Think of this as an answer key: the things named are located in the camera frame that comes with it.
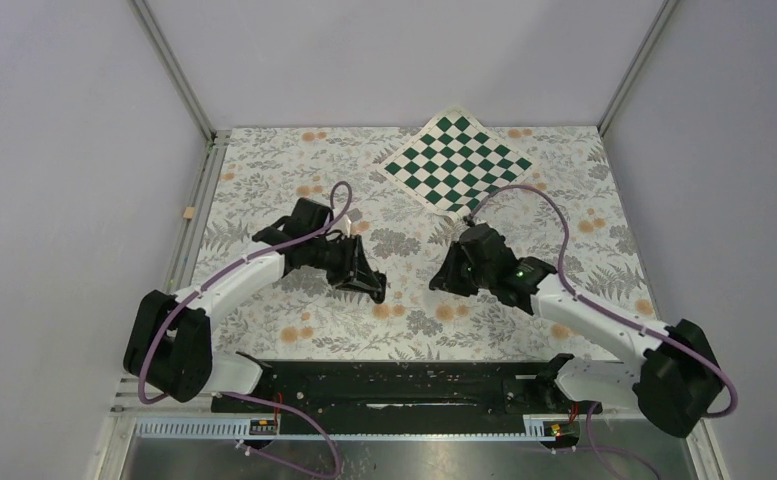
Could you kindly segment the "black earbud charging case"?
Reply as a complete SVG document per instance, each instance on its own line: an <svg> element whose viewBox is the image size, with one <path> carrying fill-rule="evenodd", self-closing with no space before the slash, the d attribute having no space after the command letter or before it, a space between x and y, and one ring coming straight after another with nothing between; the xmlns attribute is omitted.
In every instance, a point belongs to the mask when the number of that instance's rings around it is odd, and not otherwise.
<svg viewBox="0 0 777 480"><path fill-rule="evenodd" d="M387 291L387 276L384 273L376 272L375 277L376 285L369 293L369 296L375 304L383 304Z"/></svg>

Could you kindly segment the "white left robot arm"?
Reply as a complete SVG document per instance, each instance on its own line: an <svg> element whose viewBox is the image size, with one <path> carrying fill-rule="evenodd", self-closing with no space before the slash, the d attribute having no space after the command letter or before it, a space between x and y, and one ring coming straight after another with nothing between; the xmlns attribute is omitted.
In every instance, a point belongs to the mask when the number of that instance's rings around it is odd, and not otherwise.
<svg viewBox="0 0 777 480"><path fill-rule="evenodd" d="M235 393L249 410L268 407L275 387L260 364L244 354L214 351L212 331L253 294L302 267L324 271L334 289L383 303L387 278L368 264L361 237L335 226L345 217L301 198L291 214L256 233L244 254L207 280L175 293L146 294L124 370L180 403L201 393Z"/></svg>

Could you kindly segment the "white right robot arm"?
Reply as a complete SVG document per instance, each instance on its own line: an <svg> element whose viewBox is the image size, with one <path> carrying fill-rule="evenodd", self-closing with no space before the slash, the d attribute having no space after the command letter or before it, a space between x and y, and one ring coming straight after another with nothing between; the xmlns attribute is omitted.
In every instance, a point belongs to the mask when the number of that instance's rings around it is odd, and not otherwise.
<svg viewBox="0 0 777 480"><path fill-rule="evenodd" d="M655 427L688 436L724 388L704 331L682 319L637 322L593 294L572 292L553 265L518 258L486 224L454 241L429 282L432 290L470 297L486 291L501 304L566 326L615 357L598 363L562 354L537 386L539 402L561 412L574 401L636 408Z"/></svg>

